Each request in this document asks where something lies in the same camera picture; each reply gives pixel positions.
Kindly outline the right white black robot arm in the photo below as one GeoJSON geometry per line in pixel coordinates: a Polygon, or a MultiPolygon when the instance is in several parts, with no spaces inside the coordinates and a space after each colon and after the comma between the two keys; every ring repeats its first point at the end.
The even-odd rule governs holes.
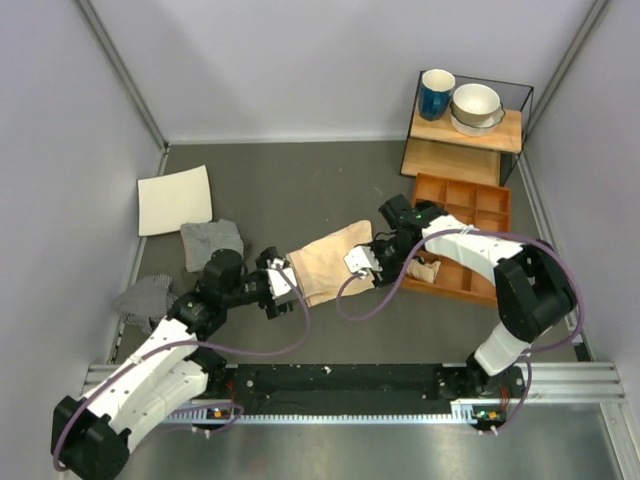
{"type": "Polygon", "coordinates": [[[380,213],[390,235],[353,250],[375,287],[403,277],[419,250],[452,260],[494,287],[499,322],[466,361],[465,382],[478,395],[498,389],[517,358],[578,304],[569,275],[546,243],[481,231],[431,201],[411,206],[403,195],[385,202],[380,213]]]}

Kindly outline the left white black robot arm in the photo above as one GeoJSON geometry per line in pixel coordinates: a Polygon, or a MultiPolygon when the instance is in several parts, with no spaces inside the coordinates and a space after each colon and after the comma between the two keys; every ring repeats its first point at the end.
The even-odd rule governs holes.
{"type": "Polygon", "coordinates": [[[256,304],[273,319],[293,307],[279,298],[299,292],[291,263],[274,247],[259,255],[253,272],[238,252],[215,251],[194,288],[175,300],[115,372],[84,396],[67,396],[55,407],[55,470],[82,479],[116,478],[144,438],[176,409],[224,390],[225,361],[208,340],[228,311],[256,304]]]}

